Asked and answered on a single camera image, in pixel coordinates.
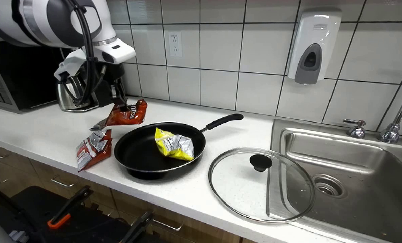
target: sink drain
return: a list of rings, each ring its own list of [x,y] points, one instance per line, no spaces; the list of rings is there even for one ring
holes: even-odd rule
[[[312,177],[315,187],[322,193],[331,197],[344,197],[346,196],[345,187],[336,178],[329,175],[314,175]]]

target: microwave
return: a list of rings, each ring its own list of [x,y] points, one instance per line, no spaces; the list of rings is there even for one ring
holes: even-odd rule
[[[19,47],[0,41],[0,108],[23,113],[56,101],[58,48]]]

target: stainless steel sink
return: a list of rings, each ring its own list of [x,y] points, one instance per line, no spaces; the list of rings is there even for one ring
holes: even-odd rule
[[[354,242],[402,243],[402,142],[346,135],[346,128],[275,120],[272,150],[294,159],[315,184],[315,204],[291,224]],[[299,200],[286,183],[288,202]]]

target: frying pan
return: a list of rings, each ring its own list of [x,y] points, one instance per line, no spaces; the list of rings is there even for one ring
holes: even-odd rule
[[[153,123],[125,134],[114,148],[114,156],[128,172],[143,180],[171,179],[186,174],[198,163],[206,144],[203,132],[232,120],[242,120],[242,114],[232,114],[209,123],[198,130],[183,123]],[[166,157],[159,152],[154,135],[156,128],[192,139],[194,159],[191,161]]]

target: faucet handle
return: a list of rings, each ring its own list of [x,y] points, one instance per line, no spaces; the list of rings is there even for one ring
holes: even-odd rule
[[[350,137],[353,138],[364,138],[366,135],[366,131],[364,130],[363,126],[366,125],[366,122],[364,120],[350,120],[350,119],[344,119],[344,123],[351,123],[351,124],[357,124],[353,128],[350,128],[346,134]]]

